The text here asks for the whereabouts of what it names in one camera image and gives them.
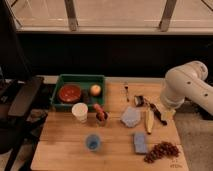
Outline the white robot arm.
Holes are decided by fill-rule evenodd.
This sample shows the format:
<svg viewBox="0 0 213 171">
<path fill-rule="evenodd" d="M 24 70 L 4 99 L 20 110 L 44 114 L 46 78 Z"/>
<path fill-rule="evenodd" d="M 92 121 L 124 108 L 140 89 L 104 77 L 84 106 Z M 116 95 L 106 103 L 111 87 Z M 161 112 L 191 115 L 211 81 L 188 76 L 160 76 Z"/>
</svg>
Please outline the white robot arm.
<svg viewBox="0 0 213 171">
<path fill-rule="evenodd" d="M 213 117 L 213 86 L 205 82 L 207 76 L 208 68 L 201 61 L 169 69 L 160 94 L 162 104 L 177 109 L 188 98 Z"/>
</svg>

